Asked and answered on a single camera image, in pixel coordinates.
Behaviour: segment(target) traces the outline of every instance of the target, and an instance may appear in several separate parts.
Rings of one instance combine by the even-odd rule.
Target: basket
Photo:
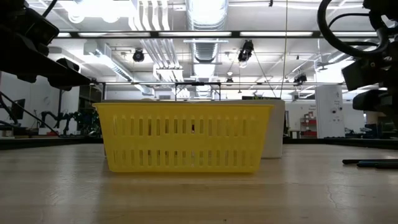
[[[96,103],[113,172],[254,172],[270,105]]]

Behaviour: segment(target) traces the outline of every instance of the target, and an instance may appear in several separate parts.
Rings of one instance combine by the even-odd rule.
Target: table surface
[[[115,174],[103,146],[0,151],[0,223],[397,223],[398,151],[286,145],[255,174]]]

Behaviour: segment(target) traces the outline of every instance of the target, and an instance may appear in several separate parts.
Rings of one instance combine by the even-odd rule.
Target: desk
[[[103,146],[0,151],[1,223],[397,223],[398,151],[286,145],[255,174],[115,174]]]

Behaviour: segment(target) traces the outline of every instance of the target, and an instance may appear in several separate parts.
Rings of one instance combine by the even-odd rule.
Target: ventilation duct
[[[190,30],[224,30],[228,11],[228,0],[185,0],[187,7],[188,28]],[[219,43],[193,43],[193,61],[211,63],[218,54]],[[215,65],[199,64],[193,66],[195,75],[210,81],[215,72]],[[199,96],[210,93],[197,88]]]

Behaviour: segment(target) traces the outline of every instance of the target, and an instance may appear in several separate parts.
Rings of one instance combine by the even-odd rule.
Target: ceiling
[[[43,13],[45,6],[43,1],[28,1],[31,7],[39,13]],[[121,9],[121,18],[115,23],[107,23],[100,17],[85,18],[79,24],[73,24],[68,20],[68,12],[62,7],[66,2],[59,0],[53,12],[47,17],[61,32],[68,31],[112,31],[130,30],[126,14],[126,6],[129,1],[114,1],[116,9]],[[169,0],[169,24],[172,30],[186,30],[187,18],[185,3],[181,0]],[[285,0],[274,0],[274,6],[268,7],[267,1],[229,0],[226,30],[318,30],[316,8],[320,0],[289,0],[286,8]],[[330,21],[335,16],[347,12],[367,12],[366,9],[356,7],[362,5],[357,0],[333,0],[331,6],[354,7],[349,9],[328,10]],[[333,24],[332,30],[348,31],[373,31],[368,18],[350,17],[344,18]],[[225,39],[228,43],[221,44],[217,57],[214,80],[224,82],[227,72],[233,72],[234,82],[263,82],[265,77],[270,82],[281,82],[283,76],[293,78],[296,73],[291,73],[295,68],[303,66],[302,71],[307,74],[309,82],[314,82],[314,59],[317,55],[323,55],[322,61],[327,62],[339,53],[324,39],[254,39],[255,55],[248,62],[246,68],[240,68],[236,60],[236,52],[242,47],[243,39]],[[92,61],[89,56],[83,55],[85,39],[55,39],[51,46],[61,47],[75,55],[92,70],[99,80],[107,82],[119,81],[118,76],[106,66]],[[99,44],[108,44],[113,50],[113,59],[120,62],[129,70],[134,78],[140,81],[155,81],[152,75],[153,62],[146,55],[146,59],[140,63],[134,63],[132,54],[135,48],[142,48],[139,39],[98,39]],[[174,40],[178,59],[183,67],[183,77],[190,78],[193,75],[192,56],[189,44],[184,44],[182,39]],[[336,79],[341,79],[341,74],[336,74]]]

